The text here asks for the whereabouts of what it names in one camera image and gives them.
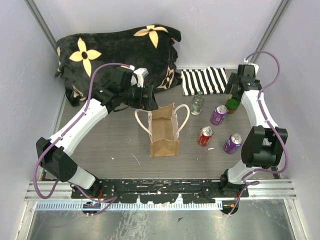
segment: can lid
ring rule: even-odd
[[[219,113],[219,114],[225,114],[227,112],[227,108],[225,105],[219,105],[216,107],[216,111]]]
[[[202,128],[202,134],[205,135],[206,137],[212,136],[214,134],[214,131],[210,126],[204,126]]]
[[[242,144],[242,142],[243,142],[242,136],[239,133],[232,134],[231,135],[231,140],[235,144]]]

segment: wooden floor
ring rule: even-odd
[[[183,96],[182,87],[176,86],[155,95],[160,107],[172,102],[175,106],[190,105],[193,96]],[[225,104],[226,94],[205,96],[202,113],[190,115],[184,129],[180,132],[179,156],[150,157],[150,139],[138,125],[134,109],[112,112],[101,120],[79,143],[72,159],[83,169],[98,178],[213,178],[217,179],[228,168],[240,160],[239,150],[227,154],[224,143],[233,133],[244,138],[250,131],[250,123],[245,108],[241,105],[232,115],[224,119],[222,125],[214,126],[210,122],[211,114],[217,105]],[[66,101],[60,128],[62,128],[79,110]],[[177,112],[179,124],[186,117],[186,110]],[[147,127],[147,114],[140,113],[140,119]],[[199,130],[211,126],[214,136],[208,146],[197,144]],[[256,178],[272,178],[271,174],[257,173]]]

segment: paper bag handle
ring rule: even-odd
[[[150,134],[150,135],[152,136],[152,134],[151,134],[151,132],[148,130],[148,128],[146,128],[146,127],[142,124],[142,122],[140,121],[139,116],[138,116],[138,112],[146,112],[146,113],[148,113],[148,111],[142,110],[142,109],[136,109],[136,110],[134,111],[134,116],[135,116],[135,119],[136,119],[136,121],[138,122],[138,124],[139,124],[148,134]]]
[[[185,118],[184,122],[182,123],[182,125],[179,127],[176,134],[178,134],[184,128],[184,126],[186,125],[186,123],[189,119],[189,116],[190,116],[190,109],[189,109],[188,105],[186,105],[186,104],[181,104],[181,105],[177,106],[176,109],[174,110],[174,114],[176,114],[177,110],[179,110],[180,108],[186,108],[186,118]]]

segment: purple can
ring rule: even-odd
[[[225,105],[217,106],[212,114],[211,123],[214,125],[220,125],[224,118],[227,116],[228,111]]]
[[[234,154],[244,143],[242,136],[238,133],[232,134],[224,144],[224,151],[228,154]]]

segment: red can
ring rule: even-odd
[[[209,126],[204,126],[200,130],[199,138],[198,138],[198,144],[201,146],[207,146],[209,144],[209,140],[214,135],[214,131]]]

